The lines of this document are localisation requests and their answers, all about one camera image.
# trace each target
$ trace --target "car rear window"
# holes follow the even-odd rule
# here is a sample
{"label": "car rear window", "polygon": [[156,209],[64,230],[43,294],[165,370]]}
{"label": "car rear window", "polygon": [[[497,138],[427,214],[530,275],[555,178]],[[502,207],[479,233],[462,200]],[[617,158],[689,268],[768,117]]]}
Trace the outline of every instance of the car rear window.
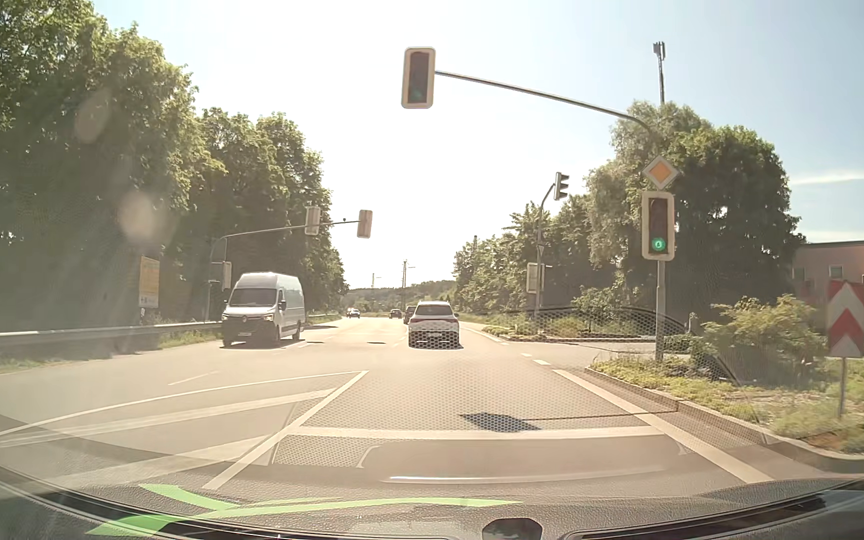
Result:
{"label": "car rear window", "polygon": [[415,308],[415,315],[451,315],[450,305],[420,305]]}

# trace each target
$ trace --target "yellow sign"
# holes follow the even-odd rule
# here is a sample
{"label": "yellow sign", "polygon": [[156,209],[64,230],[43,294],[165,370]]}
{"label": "yellow sign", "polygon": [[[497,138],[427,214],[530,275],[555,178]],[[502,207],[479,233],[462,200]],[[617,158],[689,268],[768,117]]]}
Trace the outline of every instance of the yellow sign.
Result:
{"label": "yellow sign", "polygon": [[159,308],[159,262],[148,256],[139,261],[138,307]]}

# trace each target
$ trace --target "dark car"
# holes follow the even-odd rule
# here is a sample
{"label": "dark car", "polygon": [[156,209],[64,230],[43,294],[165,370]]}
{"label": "dark car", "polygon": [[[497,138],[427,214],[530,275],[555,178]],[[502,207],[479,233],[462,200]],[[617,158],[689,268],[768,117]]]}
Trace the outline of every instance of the dark car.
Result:
{"label": "dark car", "polygon": [[405,307],[405,316],[402,317],[403,324],[409,324],[409,319],[412,318],[412,315],[415,314],[416,307],[414,305],[408,305]]}

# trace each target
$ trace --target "yellow diamond sign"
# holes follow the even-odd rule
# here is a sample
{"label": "yellow diamond sign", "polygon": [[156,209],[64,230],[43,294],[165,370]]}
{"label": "yellow diamond sign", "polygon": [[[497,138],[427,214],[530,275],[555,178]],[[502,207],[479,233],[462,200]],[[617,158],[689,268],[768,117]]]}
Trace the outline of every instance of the yellow diamond sign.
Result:
{"label": "yellow diamond sign", "polygon": [[672,181],[679,176],[679,169],[673,167],[672,163],[666,161],[666,158],[661,155],[656,155],[655,159],[646,165],[642,172],[652,180],[652,184],[659,190],[668,188]]}

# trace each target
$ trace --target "priority road sign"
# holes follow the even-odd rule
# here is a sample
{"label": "priority road sign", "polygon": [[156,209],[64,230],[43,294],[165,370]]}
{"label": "priority road sign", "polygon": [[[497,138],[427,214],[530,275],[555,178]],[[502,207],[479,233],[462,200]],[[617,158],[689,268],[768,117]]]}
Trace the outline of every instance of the priority road sign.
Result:
{"label": "priority road sign", "polygon": [[825,327],[828,355],[839,359],[861,359],[864,354],[864,287],[845,279],[828,282]]}
{"label": "priority road sign", "polygon": [[656,155],[655,159],[646,165],[642,172],[649,177],[649,180],[659,191],[668,188],[672,181],[679,176],[679,169],[672,166],[672,163],[666,161],[666,158],[661,155]]}

